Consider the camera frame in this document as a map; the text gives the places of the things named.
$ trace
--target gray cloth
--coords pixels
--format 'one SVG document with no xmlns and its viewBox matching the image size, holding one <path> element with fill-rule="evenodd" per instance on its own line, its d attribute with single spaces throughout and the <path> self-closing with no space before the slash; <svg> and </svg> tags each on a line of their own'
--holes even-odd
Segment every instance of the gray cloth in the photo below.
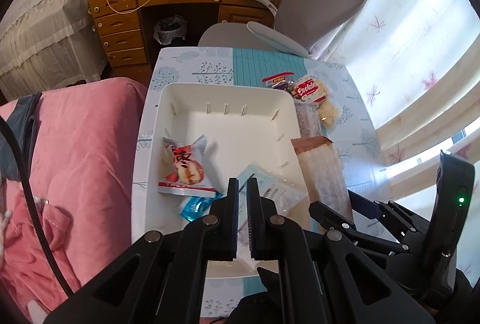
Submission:
<svg viewBox="0 0 480 324">
<path fill-rule="evenodd" d="M 13 131 L 20 145 L 23 159 L 30 176 L 33 149 L 37 140 L 38 122 L 35 119 L 35 108 L 42 96 L 41 92 L 24 96 L 17 101 L 17 106 L 8 117 L 7 124 Z M 0 173 L 2 179 L 20 181 L 17 164 L 10 146 L 3 136 L 0 137 Z"/>
</svg>

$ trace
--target chair seat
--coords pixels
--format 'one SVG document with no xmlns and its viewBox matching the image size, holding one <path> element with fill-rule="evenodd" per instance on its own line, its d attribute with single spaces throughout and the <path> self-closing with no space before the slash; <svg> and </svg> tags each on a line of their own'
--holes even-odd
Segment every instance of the chair seat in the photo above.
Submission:
<svg viewBox="0 0 480 324">
<path fill-rule="evenodd" d="M 273 51 L 270 45 L 265 44 L 247 29 L 245 23 L 217 23 L 210 26 L 203 33 L 199 47 L 227 47 L 227 48 L 250 48 Z"/>
</svg>

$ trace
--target pink garment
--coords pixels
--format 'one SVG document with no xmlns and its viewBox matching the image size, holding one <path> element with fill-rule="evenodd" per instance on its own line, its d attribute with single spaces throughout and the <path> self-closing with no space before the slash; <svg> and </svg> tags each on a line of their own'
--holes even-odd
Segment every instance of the pink garment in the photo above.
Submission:
<svg viewBox="0 0 480 324">
<path fill-rule="evenodd" d="M 80 282 L 70 266 L 63 243 L 70 227 L 70 219 L 56 207 L 45 204 L 37 210 L 55 260 L 75 292 Z M 48 309 L 53 310 L 66 300 L 33 228 L 23 191 L 15 198 L 15 208 L 5 233 L 5 255 L 0 278 L 10 295 L 17 301 L 28 317 L 27 303 L 39 299 Z"/>
<path fill-rule="evenodd" d="M 35 196 L 71 220 L 64 247 L 81 285 L 130 246 L 131 183 L 146 92 L 133 80 L 107 79 L 46 91 L 35 111 L 30 184 Z M 0 106 L 0 115 L 8 118 L 15 104 Z M 3 189 L 13 209 L 21 185 L 6 181 Z"/>
</svg>

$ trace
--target gray office chair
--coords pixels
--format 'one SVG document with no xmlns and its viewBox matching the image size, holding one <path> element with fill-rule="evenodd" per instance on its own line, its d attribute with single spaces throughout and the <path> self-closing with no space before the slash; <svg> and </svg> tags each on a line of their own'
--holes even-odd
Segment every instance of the gray office chair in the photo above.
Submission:
<svg viewBox="0 0 480 324">
<path fill-rule="evenodd" d="M 360 11 L 366 0 L 272 0 L 263 3 L 275 17 L 274 29 L 257 22 L 217 23 L 202 35 L 199 47 L 238 47 L 281 51 L 309 57 L 321 40 L 332 38 L 341 25 Z"/>
</svg>

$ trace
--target metal screw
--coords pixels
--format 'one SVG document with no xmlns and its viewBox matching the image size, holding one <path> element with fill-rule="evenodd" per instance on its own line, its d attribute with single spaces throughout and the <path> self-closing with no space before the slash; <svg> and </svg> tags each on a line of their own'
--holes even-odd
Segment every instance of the metal screw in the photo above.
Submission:
<svg viewBox="0 0 480 324">
<path fill-rule="evenodd" d="M 342 234 L 337 230 L 330 230 L 327 232 L 327 237 L 333 242 L 339 242 L 342 239 Z"/>
<path fill-rule="evenodd" d="M 206 225 L 213 225 L 218 222 L 218 217 L 213 214 L 207 214 L 204 218 L 202 218 L 202 221 Z"/>
<path fill-rule="evenodd" d="M 151 230 L 145 233 L 145 240 L 149 243 L 155 243 L 160 240 L 161 234 L 156 230 Z"/>
<path fill-rule="evenodd" d="M 273 216 L 270 217 L 270 222 L 273 225 L 282 225 L 285 222 L 285 218 L 276 214 L 276 215 L 273 215 Z"/>
</svg>

